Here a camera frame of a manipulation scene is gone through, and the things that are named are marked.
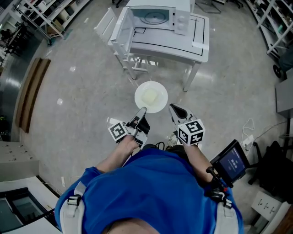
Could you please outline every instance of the wooden plank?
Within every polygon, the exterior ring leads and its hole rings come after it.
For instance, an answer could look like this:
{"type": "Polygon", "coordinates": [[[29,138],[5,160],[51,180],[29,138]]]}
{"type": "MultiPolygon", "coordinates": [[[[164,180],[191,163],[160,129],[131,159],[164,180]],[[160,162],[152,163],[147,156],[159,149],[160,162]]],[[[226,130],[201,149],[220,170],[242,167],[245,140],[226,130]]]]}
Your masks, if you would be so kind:
{"type": "Polygon", "coordinates": [[[47,68],[49,67],[51,60],[50,59],[44,59],[41,62],[41,65],[38,68],[38,71],[36,73],[36,76],[33,80],[31,89],[28,94],[27,102],[24,105],[24,114],[22,119],[22,129],[24,132],[28,133],[29,127],[31,124],[31,118],[33,115],[33,107],[35,105],[35,101],[38,95],[38,90],[41,86],[42,80],[45,76],[45,73],[47,71],[47,68]]]}
{"type": "Polygon", "coordinates": [[[16,112],[16,118],[15,118],[15,124],[16,126],[20,127],[22,123],[22,117],[23,117],[23,106],[24,103],[27,101],[28,92],[31,88],[33,78],[35,77],[37,70],[42,62],[41,58],[36,58],[28,72],[27,78],[24,81],[22,93],[18,102],[17,112],[16,112]]]}

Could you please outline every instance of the cable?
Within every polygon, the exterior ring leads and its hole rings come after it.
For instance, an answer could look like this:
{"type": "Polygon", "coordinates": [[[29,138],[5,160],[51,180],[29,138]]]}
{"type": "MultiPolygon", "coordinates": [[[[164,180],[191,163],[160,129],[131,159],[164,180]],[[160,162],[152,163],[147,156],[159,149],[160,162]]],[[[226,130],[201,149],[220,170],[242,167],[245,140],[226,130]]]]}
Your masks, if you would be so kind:
{"type": "Polygon", "coordinates": [[[160,141],[159,143],[157,143],[156,144],[156,147],[158,148],[158,149],[160,149],[160,145],[161,144],[163,144],[163,149],[162,150],[164,150],[165,149],[165,143],[163,142],[163,141],[160,141]]]}
{"type": "MultiPolygon", "coordinates": [[[[266,131],[264,131],[261,135],[259,135],[257,138],[255,138],[254,139],[254,141],[253,142],[255,142],[258,138],[260,138],[260,137],[262,137],[264,134],[266,134],[268,131],[270,131],[272,128],[274,128],[275,126],[278,126],[278,125],[280,125],[280,124],[283,124],[283,123],[286,123],[287,121],[283,121],[283,122],[280,122],[280,123],[277,123],[277,124],[275,124],[275,125],[273,125],[273,126],[271,126],[268,130],[266,130],[266,131]]],[[[247,136],[247,134],[245,134],[244,132],[243,132],[243,130],[244,130],[244,128],[248,128],[248,127],[242,127],[242,137],[243,137],[243,134],[244,135],[246,135],[247,136]]],[[[248,153],[246,154],[246,156],[248,156],[248,154],[250,153],[250,149],[251,149],[251,147],[252,147],[252,144],[253,144],[253,142],[251,143],[251,146],[250,146],[250,148],[249,148],[249,150],[248,150],[248,153]]]]}
{"type": "Polygon", "coordinates": [[[268,130],[266,130],[264,133],[262,133],[261,135],[259,135],[257,138],[255,138],[255,140],[254,141],[256,141],[258,138],[260,138],[261,136],[263,136],[265,133],[267,133],[268,131],[270,131],[273,127],[275,127],[275,126],[277,126],[277,125],[280,125],[280,124],[282,124],[282,123],[286,123],[287,121],[284,121],[284,122],[280,122],[280,123],[277,123],[277,124],[275,124],[275,125],[273,125],[273,126],[271,126],[268,130]]]}
{"type": "MultiPolygon", "coordinates": [[[[249,118],[248,121],[247,121],[247,122],[243,125],[243,127],[242,127],[241,143],[240,143],[240,144],[243,143],[243,134],[244,134],[245,136],[249,137],[249,135],[247,135],[247,134],[244,132],[244,129],[246,129],[246,128],[249,129],[249,130],[254,131],[254,129],[255,129],[255,123],[254,123],[254,121],[253,121],[252,118],[249,118]],[[246,126],[245,126],[246,124],[248,124],[249,120],[252,121],[252,128],[249,128],[249,127],[246,127],[246,126]]],[[[247,155],[248,155],[248,154],[249,154],[249,151],[250,151],[250,149],[251,149],[251,147],[252,147],[252,142],[251,142],[251,146],[249,147],[248,150],[246,149],[246,146],[247,146],[247,145],[245,145],[245,150],[248,151],[248,153],[247,153],[247,155]]]]}

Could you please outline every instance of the hand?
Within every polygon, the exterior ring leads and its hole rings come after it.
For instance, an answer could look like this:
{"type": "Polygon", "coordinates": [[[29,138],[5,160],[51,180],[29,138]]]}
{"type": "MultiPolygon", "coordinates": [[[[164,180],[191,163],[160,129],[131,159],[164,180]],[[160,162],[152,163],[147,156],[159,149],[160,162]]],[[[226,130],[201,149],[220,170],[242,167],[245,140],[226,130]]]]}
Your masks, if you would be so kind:
{"type": "Polygon", "coordinates": [[[127,135],[118,144],[115,152],[120,155],[129,157],[137,147],[139,147],[139,144],[134,141],[134,138],[132,136],[127,135]]]}

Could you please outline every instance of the shoulder strap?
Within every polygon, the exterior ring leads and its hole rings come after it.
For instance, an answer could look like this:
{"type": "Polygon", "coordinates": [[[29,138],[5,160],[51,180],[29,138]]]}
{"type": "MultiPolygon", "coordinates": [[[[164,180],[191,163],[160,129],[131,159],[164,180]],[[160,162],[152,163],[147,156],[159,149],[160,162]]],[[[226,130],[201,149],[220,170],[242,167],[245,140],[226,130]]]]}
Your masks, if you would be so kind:
{"type": "Polygon", "coordinates": [[[74,190],[74,195],[69,197],[60,210],[60,222],[63,234],[82,234],[82,218],[84,203],[81,199],[86,187],[79,182],[74,190]]]}
{"type": "Polygon", "coordinates": [[[223,202],[218,203],[217,221],[214,234],[238,234],[239,226],[236,212],[233,208],[224,207],[223,202]]]}

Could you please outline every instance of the white table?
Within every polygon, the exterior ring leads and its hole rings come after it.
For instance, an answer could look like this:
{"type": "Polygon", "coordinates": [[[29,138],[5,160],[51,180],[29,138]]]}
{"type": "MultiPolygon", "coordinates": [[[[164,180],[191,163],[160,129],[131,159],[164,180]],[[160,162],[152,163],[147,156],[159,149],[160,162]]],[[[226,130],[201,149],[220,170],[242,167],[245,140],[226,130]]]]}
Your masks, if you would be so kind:
{"type": "Polygon", "coordinates": [[[156,28],[135,28],[130,52],[152,57],[171,59],[192,65],[184,85],[187,92],[201,63],[208,61],[209,18],[190,14],[188,35],[156,28]]]}

